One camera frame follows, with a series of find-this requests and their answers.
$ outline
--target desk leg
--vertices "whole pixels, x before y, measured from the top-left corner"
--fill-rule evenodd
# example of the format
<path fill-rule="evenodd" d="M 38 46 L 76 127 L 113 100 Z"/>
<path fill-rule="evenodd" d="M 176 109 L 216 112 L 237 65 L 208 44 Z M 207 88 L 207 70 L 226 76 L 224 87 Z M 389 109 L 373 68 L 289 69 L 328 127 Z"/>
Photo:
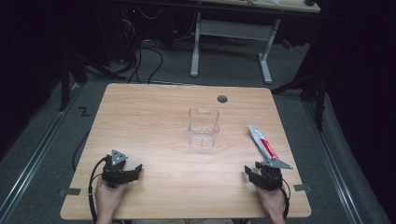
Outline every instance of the desk leg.
<path fill-rule="evenodd" d="M 195 44 L 194 44 L 194 52 L 192 53 L 192 62 L 191 62 L 192 77 L 198 77 L 200 34 L 201 34 L 201 13 L 197 12 L 197 22 L 195 27 Z"/>
<path fill-rule="evenodd" d="M 264 53 L 259 54 L 259 60 L 260 60 L 260 65 L 262 66 L 262 75 L 264 76 L 264 82 L 266 84 L 271 84 L 272 79 L 271 79 L 271 74 L 270 71 L 268 70 L 268 64 L 267 64 L 267 57 L 270 52 L 271 46 L 274 42 L 274 38 L 276 35 L 277 27 L 279 26 L 280 20 L 275 20 L 274 26 L 272 27 L 270 36 L 267 41 L 267 46 L 265 47 Z"/>

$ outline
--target transparent box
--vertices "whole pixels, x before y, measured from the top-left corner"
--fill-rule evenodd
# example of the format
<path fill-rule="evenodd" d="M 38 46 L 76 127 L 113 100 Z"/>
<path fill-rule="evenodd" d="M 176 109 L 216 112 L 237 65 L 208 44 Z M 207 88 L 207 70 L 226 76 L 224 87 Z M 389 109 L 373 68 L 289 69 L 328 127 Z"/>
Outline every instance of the transparent box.
<path fill-rule="evenodd" d="M 220 128 L 219 111 L 190 109 L 190 145 L 214 146 Z"/>

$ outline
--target hand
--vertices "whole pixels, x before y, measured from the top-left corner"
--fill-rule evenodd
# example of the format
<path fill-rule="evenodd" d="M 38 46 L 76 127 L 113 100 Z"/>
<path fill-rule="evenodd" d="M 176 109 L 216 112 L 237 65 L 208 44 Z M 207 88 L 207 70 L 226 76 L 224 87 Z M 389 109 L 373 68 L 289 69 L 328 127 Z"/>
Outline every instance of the hand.
<path fill-rule="evenodd" d="M 97 206 L 97 224 L 111 223 L 113 216 L 120 205 L 122 194 L 127 184 L 119 185 L 116 189 L 110 188 L 100 176 L 96 185 L 95 199 Z"/>
<path fill-rule="evenodd" d="M 262 200 L 262 208 L 271 219 L 273 224 L 285 224 L 283 211 L 285 210 L 285 196 L 280 189 L 268 191 L 260 187 L 256 187 Z"/>

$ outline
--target clear plastic container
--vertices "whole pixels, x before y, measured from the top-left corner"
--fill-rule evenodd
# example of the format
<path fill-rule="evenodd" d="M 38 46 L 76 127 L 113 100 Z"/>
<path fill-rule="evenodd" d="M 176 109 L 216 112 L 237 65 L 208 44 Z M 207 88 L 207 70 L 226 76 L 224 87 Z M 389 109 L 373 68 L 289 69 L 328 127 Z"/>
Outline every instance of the clear plastic container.
<path fill-rule="evenodd" d="M 210 109 L 190 109 L 190 144 L 214 146 L 220 128 L 219 111 Z"/>

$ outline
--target gray carpet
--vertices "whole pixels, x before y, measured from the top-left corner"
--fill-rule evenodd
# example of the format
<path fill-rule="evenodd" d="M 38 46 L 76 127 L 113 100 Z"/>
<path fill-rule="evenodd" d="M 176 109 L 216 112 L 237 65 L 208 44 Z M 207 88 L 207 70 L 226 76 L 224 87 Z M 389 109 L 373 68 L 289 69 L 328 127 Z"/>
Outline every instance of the gray carpet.
<path fill-rule="evenodd" d="M 273 84 L 265 85 L 257 55 L 245 50 L 247 47 L 257 49 L 256 45 L 260 43 L 249 43 L 249 46 L 240 49 L 235 49 L 233 44 L 223 44 L 216 50 L 202 50 L 198 77 L 190 77 L 192 46 L 189 42 L 180 44 L 187 46 L 169 48 L 158 44 L 152 48 L 163 55 L 163 65 L 154 74 L 152 84 L 161 81 L 274 89 L 292 81 L 309 48 L 305 45 L 287 50 L 282 46 L 274 45 L 268 58 Z M 152 46 L 153 43 L 148 42 L 145 45 Z M 216 44 L 207 44 L 203 47 L 214 48 L 215 46 Z M 147 80 L 158 64 L 160 64 L 160 56 L 151 50 L 143 49 L 139 79 L 142 82 Z M 119 69 L 121 66 L 113 64 L 111 69 Z M 62 114 L 64 119 L 47 145 L 47 150 L 43 153 L 44 159 L 34 171 L 33 178 L 25 192 L 16 200 L 18 202 L 16 206 L 10 209 L 7 223 L 92 223 L 89 220 L 62 220 L 60 211 L 64 196 L 60 195 L 60 192 L 70 185 L 73 177 L 73 154 L 91 128 L 106 85 L 111 82 L 116 81 L 90 75 L 85 86 L 79 86 L 73 91 L 75 100 L 67 112 Z M 32 116 L 18 142 L 0 163 L 3 171 L 0 174 L 2 179 L 0 200 L 2 202 L 6 200 L 19 176 L 23 174 L 24 167 L 34 156 L 37 147 L 40 147 L 40 141 L 45 137 L 51 123 L 60 116 L 58 112 L 61 105 L 60 92 L 61 87 L 57 85 L 51 98 Z M 311 103 L 301 102 L 298 92 L 287 91 L 274 96 L 303 183 L 312 189 L 307 192 L 312 215 L 308 218 L 289 218 L 288 223 L 354 223 L 348 217 L 340 200 L 322 150 L 323 143 L 307 112 Z M 85 116 L 82 116 L 82 107 L 86 108 Z M 348 148 L 328 99 L 323 127 L 324 133 L 320 134 L 325 136 L 337 167 L 358 208 L 361 220 L 355 223 L 389 223 Z M 82 149 L 83 144 L 78 150 L 77 162 Z M 268 223 L 268 220 L 257 218 L 253 220 L 253 223 L 264 224 Z"/>

